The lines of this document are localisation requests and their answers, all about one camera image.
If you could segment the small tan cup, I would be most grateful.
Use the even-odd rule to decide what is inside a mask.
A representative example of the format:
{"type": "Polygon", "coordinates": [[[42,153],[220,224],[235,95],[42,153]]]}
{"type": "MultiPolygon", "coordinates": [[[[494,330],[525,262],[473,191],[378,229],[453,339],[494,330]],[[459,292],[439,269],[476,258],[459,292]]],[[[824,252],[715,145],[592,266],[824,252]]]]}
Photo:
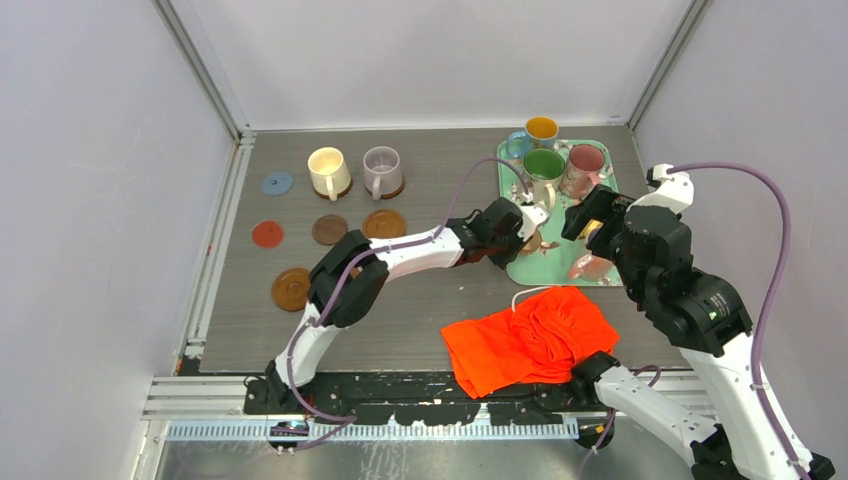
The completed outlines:
{"type": "Polygon", "coordinates": [[[541,232],[536,230],[528,242],[522,247],[520,253],[522,255],[529,255],[536,252],[541,247],[542,240],[541,232]]]}

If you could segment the lilac ceramic mug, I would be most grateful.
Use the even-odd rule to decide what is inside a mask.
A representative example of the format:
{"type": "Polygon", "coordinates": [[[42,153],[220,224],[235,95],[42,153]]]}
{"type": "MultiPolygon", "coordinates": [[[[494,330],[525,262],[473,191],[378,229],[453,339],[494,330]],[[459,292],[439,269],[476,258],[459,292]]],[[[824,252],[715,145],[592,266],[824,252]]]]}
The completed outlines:
{"type": "Polygon", "coordinates": [[[388,146],[369,149],[363,156],[363,170],[365,188],[380,193],[394,191],[404,177],[399,153],[388,146]]]}

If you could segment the dark walnut round coaster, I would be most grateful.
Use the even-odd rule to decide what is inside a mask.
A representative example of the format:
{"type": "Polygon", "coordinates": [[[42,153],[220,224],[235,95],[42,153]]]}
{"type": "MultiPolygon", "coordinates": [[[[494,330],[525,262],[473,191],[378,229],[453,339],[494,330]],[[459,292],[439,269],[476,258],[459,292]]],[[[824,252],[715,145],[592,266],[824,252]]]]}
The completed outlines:
{"type": "Polygon", "coordinates": [[[319,217],[312,226],[312,238],[320,245],[335,245],[348,232],[344,217],[327,214],[319,217]]]}

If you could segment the cream white mug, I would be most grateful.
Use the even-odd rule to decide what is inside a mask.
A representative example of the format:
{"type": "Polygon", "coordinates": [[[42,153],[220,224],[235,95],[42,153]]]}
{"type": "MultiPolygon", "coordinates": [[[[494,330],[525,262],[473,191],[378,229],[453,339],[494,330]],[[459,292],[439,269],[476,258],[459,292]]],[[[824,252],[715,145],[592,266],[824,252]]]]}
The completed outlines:
{"type": "Polygon", "coordinates": [[[312,152],[307,160],[307,167],[312,188],[313,183],[321,177],[331,177],[344,183],[352,180],[343,153],[334,147],[322,147],[312,152]]]}

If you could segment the red round coaster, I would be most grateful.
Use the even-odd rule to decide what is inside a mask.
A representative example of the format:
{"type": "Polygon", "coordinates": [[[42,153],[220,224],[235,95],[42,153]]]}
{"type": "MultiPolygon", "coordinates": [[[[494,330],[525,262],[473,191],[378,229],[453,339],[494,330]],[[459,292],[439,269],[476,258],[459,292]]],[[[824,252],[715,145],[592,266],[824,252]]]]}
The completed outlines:
{"type": "Polygon", "coordinates": [[[273,220],[261,221],[251,232],[253,243],[263,249],[273,249],[279,246],[285,238],[282,226],[273,220]]]}

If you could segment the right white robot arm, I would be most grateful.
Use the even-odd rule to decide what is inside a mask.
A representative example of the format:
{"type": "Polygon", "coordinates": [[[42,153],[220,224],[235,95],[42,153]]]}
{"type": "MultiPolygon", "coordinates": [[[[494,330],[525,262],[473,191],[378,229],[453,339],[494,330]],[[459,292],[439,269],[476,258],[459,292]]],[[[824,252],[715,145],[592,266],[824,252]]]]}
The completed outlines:
{"type": "Polygon", "coordinates": [[[697,479],[831,479],[830,459],[807,449],[777,410],[765,411],[765,377],[754,368],[753,323],[737,290],[693,264],[692,233],[680,214],[596,186],[565,213],[562,235],[599,223],[588,247],[610,260],[628,297],[677,347],[716,412],[710,420],[647,386],[597,352],[572,372],[580,407],[615,409],[662,440],[697,479]]]}

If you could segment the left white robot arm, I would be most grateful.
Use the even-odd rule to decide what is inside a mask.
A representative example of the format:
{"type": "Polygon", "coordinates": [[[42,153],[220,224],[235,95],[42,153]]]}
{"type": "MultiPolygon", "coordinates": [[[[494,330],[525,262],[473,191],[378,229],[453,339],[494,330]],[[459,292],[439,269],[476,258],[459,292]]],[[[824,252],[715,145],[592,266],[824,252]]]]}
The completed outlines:
{"type": "Polygon", "coordinates": [[[484,258],[505,268],[549,218],[539,204],[500,197],[482,211],[446,218],[422,233],[391,239],[369,239],[360,230],[346,233],[311,270],[301,321],[266,367],[269,400],[284,413],[300,410],[306,384],[335,337],[369,313],[387,283],[484,258]]]}

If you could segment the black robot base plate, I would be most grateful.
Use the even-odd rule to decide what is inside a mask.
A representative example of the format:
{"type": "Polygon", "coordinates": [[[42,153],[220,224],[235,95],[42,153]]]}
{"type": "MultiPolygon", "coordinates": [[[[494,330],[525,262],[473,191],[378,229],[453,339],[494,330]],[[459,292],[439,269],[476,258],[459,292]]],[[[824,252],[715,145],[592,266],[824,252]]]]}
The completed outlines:
{"type": "Polygon", "coordinates": [[[297,415],[319,424],[469,425],[487,415],[495,426],[553,425],[577,419],[582,436],[615,431],[609,409],[570,383],[519,383],[471,397],[447,371],[320,372],[296,394],[277,378],[248,376],[244,412],[297,415]]]}

